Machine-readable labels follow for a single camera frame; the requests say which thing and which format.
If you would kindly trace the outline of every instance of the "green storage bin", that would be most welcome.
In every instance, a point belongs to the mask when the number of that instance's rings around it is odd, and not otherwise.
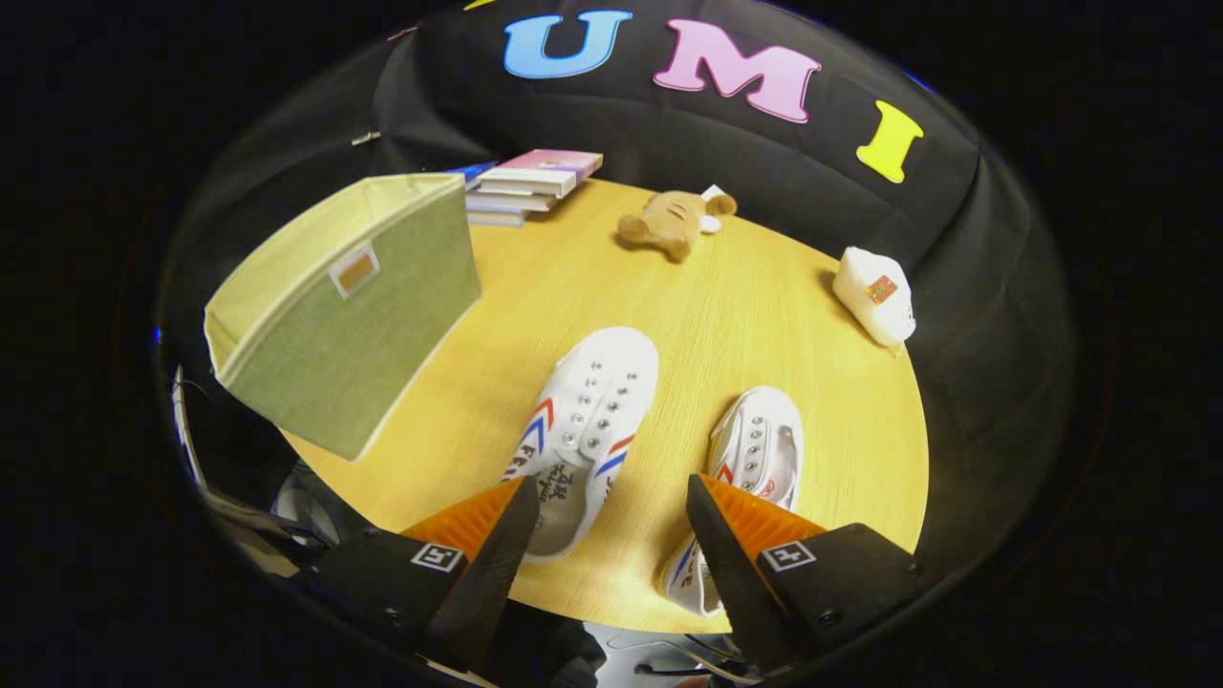
[[[216,380],[350,461],[479,297],[464,177],[369,177],[279,229],[204,307]]]

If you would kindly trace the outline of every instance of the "white plush toy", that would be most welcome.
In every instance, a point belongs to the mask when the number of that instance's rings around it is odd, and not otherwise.
[[[882,346],[900,356],[900,346],[917,329],[912,290],[900,263],[850,246],[833,277],[833,293]]]

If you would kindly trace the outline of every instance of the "wood grain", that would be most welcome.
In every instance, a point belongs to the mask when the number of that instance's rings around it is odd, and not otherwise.
[[[824,528],[868,524],[912,551],[926,511],[921,397],[906,353],[877,346],[832,292],[837,260],[740,218],[722,218],[682,264],[615,238],[652,191],[589,180],[521,229],[472,226],[482,298],[349,463],[294,436],[344,500],[401,530],[501,477],[555,363],[594,329],[653,339],[658,392],[615,490],[587,538],[558,562],[523,565],[510,596],[635,631],[717,633],[667,601],[658,577],[690,534],[686,480],[709,431],[758,385],[802,414],[796,512]]]

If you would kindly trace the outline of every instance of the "canvas shoe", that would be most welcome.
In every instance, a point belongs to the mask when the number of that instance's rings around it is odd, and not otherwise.
[[[802,420],[794,402],[772,387],[744,393],[709,436],[709,475],[793,512],[802,478]],[[660,585],[691,612],[708,617],[722,609],[696,536],[667,562]]]
[[[641,331],[594,331],[556,364],[501,481],[534,475],[539,518],[525,562],[567,555],[612,494],[658,386],[658,351]]]

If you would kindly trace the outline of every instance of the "letter u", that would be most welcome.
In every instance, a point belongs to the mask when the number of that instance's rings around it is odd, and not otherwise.
[[[597,68],[612,56],[615,29],[632,18],[632,12],[597,10],[582,12],[577,18],[586,22],[586,38],[582,49],[567,57],[543,54],[548,29],[564,21],[559,15],[531,17],[505,27],[510,34],[505,43],[505,71],[522,78],[561,78]]]

